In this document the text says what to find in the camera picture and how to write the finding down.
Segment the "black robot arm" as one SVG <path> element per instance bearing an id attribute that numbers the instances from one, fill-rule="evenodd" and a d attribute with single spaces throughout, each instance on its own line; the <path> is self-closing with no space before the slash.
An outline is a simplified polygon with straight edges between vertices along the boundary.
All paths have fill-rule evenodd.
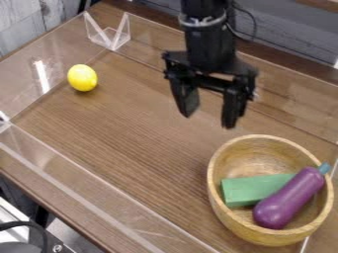
<path id="1" fill-rule="evenodd" d="M 186 49 L 163 53 L 164 77 L 180 114 L 199 107 L 199 89 L 223 95 L 220 123 L 232 128 L 254 100 L 258 69 L 236 55 L 234 0 L 180 0 Z"/>

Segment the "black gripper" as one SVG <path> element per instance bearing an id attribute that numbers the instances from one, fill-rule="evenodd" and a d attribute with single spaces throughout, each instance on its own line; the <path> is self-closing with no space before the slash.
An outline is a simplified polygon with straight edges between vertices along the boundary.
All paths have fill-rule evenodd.
<path id="1" fill-rule="evenodd" d="M 234 128 L 255 90 L 256 69 L 236 57 L 232 8 L 183 8 L 186 51 L 167 51 L 166 79 L 180 114 L 199 107 L 198 87 L 223 91 L 222 126 Z"/>

